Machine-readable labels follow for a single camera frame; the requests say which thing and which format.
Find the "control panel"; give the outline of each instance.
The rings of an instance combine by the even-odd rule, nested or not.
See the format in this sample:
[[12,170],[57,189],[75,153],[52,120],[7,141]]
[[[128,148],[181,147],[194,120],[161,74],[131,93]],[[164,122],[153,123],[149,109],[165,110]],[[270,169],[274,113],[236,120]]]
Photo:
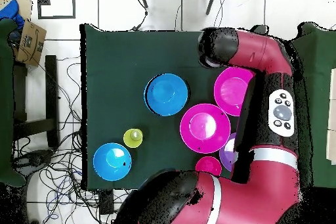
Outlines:
[[270,94],[268,126],[278,135],[290,137],[294,134],[294,102],[292,96],[283,89]]

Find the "floor tile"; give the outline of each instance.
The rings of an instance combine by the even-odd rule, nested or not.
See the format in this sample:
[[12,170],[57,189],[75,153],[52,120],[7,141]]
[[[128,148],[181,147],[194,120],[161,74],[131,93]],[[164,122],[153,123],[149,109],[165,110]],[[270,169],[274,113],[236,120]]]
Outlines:
[[[81,85],[80,58],[76,58],[80,56],[79,41],[46,41],[39,62],[42,68],[45,67],[45,55],[56,55],[58,59],[58,86],[62,88],[58,88],[58,96],[60,97],[58,101],[59,121],[65,122],[70,112],[69,102],[66,99],[67,95],[73,104],[73,110],[81,117],[81,93],[75,100],[79,93],[79,87],[74,82],[76,81],[79,86]],[[28,121],[45,118],[46,74],[42,68],[28,66],[26,78],[26,112]]]
[[301,22],[324,28],[335,24],[336,0],[266,0],[266,25],[270,34],[293,39]]
[[[147,0],[147,3],[151,7],[143,23],[144,29],[150,28],[153,20],[156,21],[156,9],[153,9],[151,0]],[[105,31],[130,30],[142,22],[144,12],[137,0],[99,0],[99,28]],[[158,30],[157,27],[147,30]]]
[[[75,18],[69,19],[38,19],[37,0],[32,1],[31,21],[46,29],[46,39],[80,39],[80,24],[98,25],[98,0],[75,0]],[[48,11],[56,15],[60,1],[62,0],[54,0],[54,11],[51,9],[53,7],[51,2]]]
[[263,24],[264,0],[214,0],[209,15],[206,15],[209,1],[183,0],[184,31],[199,31],[213,26],[249,30],[255,24]]
[[[47,206],[43,203],[28,203],[28,218],[31,220],[37,219],[40,224],[43,224],[44,220],[48,218],[45,224],[99,224],[93,217],[99,219],[99,209],[90,207],[90,211],[86,205],[78,204],[65,204],[56,206],[54,212],[49,212]],[[49,205],[49,209],[53,210],[55,206]],[[102,224],[106,222],[111,223],[112,219],[116,218],[116,214],[101,215],[100,220]]]
[[[67,123],[64,126],[64,129],[60,130],[60,141],[62,141],[63,138],[66,137],[67,135],[73,133],[73,131],[79,130],[79,128],[80,128],[79,124],[72,125],[71,123]],[[33,151],[33,150],[48,148],[47,138],[46,138],[45,133],[40,133],[37,138],[34,138],[33,136],[35,136],[35,135],[31,136],[31,144],[29,144],[25,148],[28,152]],[[66,169],[66,166],[68,165],[68,163],[66,163],[66,162],[69,161],[70,155],[69,154],[65,155],[65,154],[72,149],[72,138],[71,137],[67,138],[60,145],[59,149],[60,150],[55,154],[55,156],[57,156],[57,157],[53,158],[51,160],[51,162],[52,163],[59,162],[61,159],[64,162],[60,165],[54,166],[53,168],[54,169]],[[81,156],[72,155],[70,161],[72,161],[72,160],[74,160],[73,164],[75,166],[77,166],[78,168],[82,168]],[[58,178],[59,177],[60,179],[55,181],[55,182],[56,182],[57,185],[61,184],[62,180],[64,179],[62,177],[62,176],[65,175],[64,172],[58,172],[58,171],[53,170],[53,169],[49,169],[48,172],[45,171],[45,170],[42,170],[42,173],[41,173],[41,179],[42,180],[40,180],[40,173],[36,172],[31,177],[30,183],[28,185],[27,201],[30,201],[30,202],[45,202],[46,201],[47,195],[51,191],[51,188],[55,188],[55,185],[53,184],[52,180],[50,180],[48,178],[48,177],[51,177],[51,174],[52,174],[53,178]]]

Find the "magenta plate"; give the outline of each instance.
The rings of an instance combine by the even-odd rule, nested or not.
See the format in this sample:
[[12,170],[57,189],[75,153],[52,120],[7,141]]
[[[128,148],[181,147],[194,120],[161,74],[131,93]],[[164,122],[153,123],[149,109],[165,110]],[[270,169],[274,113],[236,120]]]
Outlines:
[[230,132],[228,116],[213,104],[195,105],[181,119],[180,134],[183,142],[201,154],[209,154],[222,148]]
[[239,116],[247,85],[254,73],[244,68],[227,68],[215,82],[215,101],[227,114]]

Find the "cardboard box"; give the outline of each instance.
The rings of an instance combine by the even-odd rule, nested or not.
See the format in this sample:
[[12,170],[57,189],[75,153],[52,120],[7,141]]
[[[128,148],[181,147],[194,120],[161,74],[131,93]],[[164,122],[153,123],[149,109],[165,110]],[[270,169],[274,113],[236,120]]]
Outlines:
[[[3,9],[12,0],[0,0],[0,9]],[[13,48],[15,59],[24,64],[39,66],[43,44],[47,31],[30,22],[32,12],[31,0],[16,0],[19,15],[24,19],[24,27],[19,48]]]

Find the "dark green tablecloth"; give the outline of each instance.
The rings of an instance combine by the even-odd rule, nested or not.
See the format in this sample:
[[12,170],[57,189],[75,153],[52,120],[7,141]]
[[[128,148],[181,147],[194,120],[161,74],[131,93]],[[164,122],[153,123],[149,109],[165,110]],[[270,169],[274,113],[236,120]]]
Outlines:
[[[199,32],[100,32],[85,25],[87,47],[87,167],[88,189],[136,189],[161,169],[194,169],[204,155],[190,150],[180,138],[183,114],[198,103],[215,103],[213,85],[223,69],[198,62]],[[176,115],[159,117],[145,106],[146,84],[170,72],[185,79],[190,101]],[[237,118],[231,117],[232,132]],[[101,179],[93,169],[93,154],[104,143],[123,145],[126,130],[137,127],[144,140],[129,149],[132,167],[120,181]],[[223,168],[222,175],[230,172]]]
[[[305,120],[298,120],[299,154],[306,163],[304,172],[300,173],[304,183],[336,188],[336,166],[326,159],[330,76],[331,69],[336,68],[336,31],[321,29],[310,22],[304,23],[299,26],[298,38],[291,43],[299,54],[303,75],[303,80],[296,83],[295,96],[303,98],[306,93],[310,124],[309,129]],[[297,108],[298,112],[304,109],[301,107]],[[312,176],[306,170],[310,166],[310,159]]]
[[8,36],[16,27],[16,23],[11,19],[0,20],[0,183],[21,187],[26,180],[11,167],[14,125],[14,57],[8,44]]
[[[292,41],[304,70],[306,91],[297,82],[298,96],[307,96],[308,114],[299,123],[300,158],[307,164],[305,184],[336,187],[336,166],[326,160],[330,71],[336,67],[336,33],[306,25],[305,35]],[[136,189],[164,168],[194,169],[203,155],[182,142],[180,119],[191,106],[215,103],[213,84],[222,69],[209,70],[198,63],[199,32],[100,32],[85,25],[87,56],[87,188]],[[143,91],[157,74],[170,72],[190,85],[189,103],[170,117],[153,115],[145,106]],[[232,132],[237,118],[230,117]],[[140,128],[144,141],[130,149],[132,168],[122,180],[108,182],[93,169],[93,154],[104,143],[123,144],[123,134]],[[310,160],[313,172],[309,175]],[[222,176],[230,173],[223,169]]]

